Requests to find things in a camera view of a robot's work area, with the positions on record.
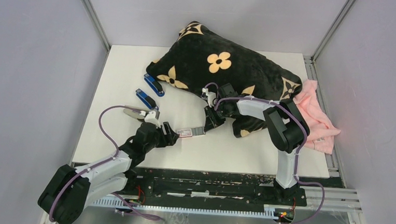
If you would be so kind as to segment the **red white staple box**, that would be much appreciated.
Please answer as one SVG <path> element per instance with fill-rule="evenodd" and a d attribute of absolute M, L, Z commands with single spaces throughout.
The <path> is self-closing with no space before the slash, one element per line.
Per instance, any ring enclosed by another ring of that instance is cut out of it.
<path fill-rule="evenodd" d="M 191 128 L 180 129 L 180 130 L 177 130 L 176 133 L 178 134 L 179 138 L 193 137 L 193 130 Z"/>

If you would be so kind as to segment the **grey beige stapler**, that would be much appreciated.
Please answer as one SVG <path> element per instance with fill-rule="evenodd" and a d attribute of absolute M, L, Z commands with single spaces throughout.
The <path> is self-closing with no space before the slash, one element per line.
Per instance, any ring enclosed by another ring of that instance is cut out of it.
<path fill-rule="evenodd" d="M 135 120 L 138 120 L 140 122 L 145 121 L 145 116 L 147 114 L 147 110 L 144 110 L 143 108 L 135 108 L 131 106 L 126 106 L 123 108 L 123 113 L 128 115 L 129 117 L 134 118 Z"/>

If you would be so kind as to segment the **blue stapler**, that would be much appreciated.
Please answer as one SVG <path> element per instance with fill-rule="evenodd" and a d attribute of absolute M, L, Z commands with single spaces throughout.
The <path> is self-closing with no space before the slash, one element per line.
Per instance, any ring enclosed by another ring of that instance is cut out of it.
<path fill-rule="evenodd" d="M 144 81 L 151 87 L 151 89 L 154 91 L 154 93 L 157 96 L 163 97 L 165 95 L 164 89 L 161 86 L 161 84 L 157 80 L 155 80 L 152 76 L 145 73 Z"/>
<path fill-rule="evenodd" d="M 159 107 L 155 100 L 151 98 L 147 93 L 145 93 L 141 89 L 137 89 L 135 91 L 136 96 L 142 101 L 144 105 L 146 105 L 151 110 L 158 110 Z"/>

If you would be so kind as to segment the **box of staples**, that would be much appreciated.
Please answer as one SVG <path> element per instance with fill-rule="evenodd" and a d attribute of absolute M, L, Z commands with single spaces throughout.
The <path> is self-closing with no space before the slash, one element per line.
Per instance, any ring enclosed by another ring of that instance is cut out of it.
<path fill-rule="evenodd" d="M 204 130 L 204 127 L 196 127 L 192 128 L 192 135 L 193 136 L 199 136 L 199 135 L 205 135 L 206 132 Z"/>

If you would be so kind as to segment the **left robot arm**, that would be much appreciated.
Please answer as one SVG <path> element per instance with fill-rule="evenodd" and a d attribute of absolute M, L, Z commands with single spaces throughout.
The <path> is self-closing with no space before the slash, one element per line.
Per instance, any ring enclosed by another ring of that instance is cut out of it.
<path fill-rule="evenodd" d="M 126 173 L 155 148 L 173 146 L 179 136 L 166 121 L 161 127 L 144 122 L 115 153 L 73 168 L 62 165 L 39 196 L 37 204 L 58 224 L 72 224 L 94 201 L 118 191 L 133 193 L 137 180 Z"/>

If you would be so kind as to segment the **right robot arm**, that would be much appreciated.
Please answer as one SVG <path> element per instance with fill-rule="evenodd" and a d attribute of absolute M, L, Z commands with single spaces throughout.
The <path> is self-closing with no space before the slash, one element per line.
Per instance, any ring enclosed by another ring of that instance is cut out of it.
<path fill-rule="evenodd" d="M 253 117 L 263 121 L 273 145 L 278 149 L 278 169 L 273 189 L 273 199 L 278 204 L 287 204 L 293 199 L 292 188 L 299 183 L 298 154 L 309 135 L 309 127 L 291 99 L 271 101 L 253 95 L 239 95 L 230 84 L 210 92 L 202 88 L 201 98 L 208 105 L 204 108 L 207 132 L 225 123 L 228 117 Z"/>

